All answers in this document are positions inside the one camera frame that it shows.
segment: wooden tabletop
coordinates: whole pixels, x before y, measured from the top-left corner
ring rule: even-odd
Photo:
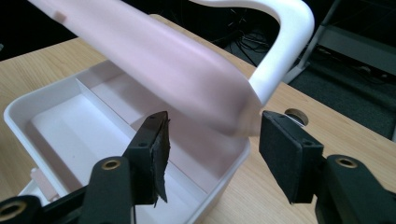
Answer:
[[[254,67],[173,23],[156,19],[209,46],[234,63],[247,77]],[[0,109],[30,91],[68,77],[106,58],[77,38],[0,62]],[[324,146],[324,156],[343,154],[358,159],[384,188],[396,191],[396,144],[333,111],[286,84],[280,84],[265,107],[284,113],[289,108],[309,118],[304,129]],[[251,137],[251,153],[235,173],[204,223],[316,223],[314,204],[290,205]],[[36,167],[15,135],[0,120],[0,201],[17,195]]]

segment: wooden table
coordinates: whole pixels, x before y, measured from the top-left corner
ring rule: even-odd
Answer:
[[[209,46],[234,63],[247,77],[254,67],[161,17],[158,20]],[[0,108],[17,97],[104,61],[106,58],[81,39],[0,62]],[[305,112],[304,127],[325,145],[324,156],[344,154],[356,158],[384,188],[396,191],[396,144],[364,128],[292,87],[281,84],[265,109],[284,113]],[[290,205],[258,152],[258,137],[251,137],[251,153],[238,169],[219,203],[204,223],[316,223],[314,204]],[[0,201],[17,195],[36,167],[4,121],[0,120]]]

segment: white plastic tray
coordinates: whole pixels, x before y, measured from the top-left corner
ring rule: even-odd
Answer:
[[[5,120],[62,197],[88,184],[97,161],[121,155],[144,119],[163,110],[171,120],[169,203],[137,206],[137,221],[191,223],[226,188],[248,156],[249,141],[187,118],[112,62],[20,97]]]

